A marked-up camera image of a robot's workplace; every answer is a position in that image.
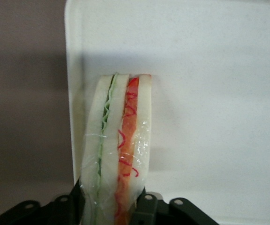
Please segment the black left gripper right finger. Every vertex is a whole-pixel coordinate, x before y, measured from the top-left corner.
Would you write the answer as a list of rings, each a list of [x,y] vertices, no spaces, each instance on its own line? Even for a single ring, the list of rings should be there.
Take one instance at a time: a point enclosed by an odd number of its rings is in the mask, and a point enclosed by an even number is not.
[[[166,203],[144,189],[136,200],[132,225],[216,225],[217,222],[185,198]]]

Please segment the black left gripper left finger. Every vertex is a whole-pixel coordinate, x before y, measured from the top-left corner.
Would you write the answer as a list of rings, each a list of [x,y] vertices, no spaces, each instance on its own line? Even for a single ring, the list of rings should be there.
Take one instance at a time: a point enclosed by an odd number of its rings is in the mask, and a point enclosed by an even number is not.
[[[21,202],[0,214],[0,225],[79,225],[85,206],[80,182],[68,195],[42,206],[34,200]]]

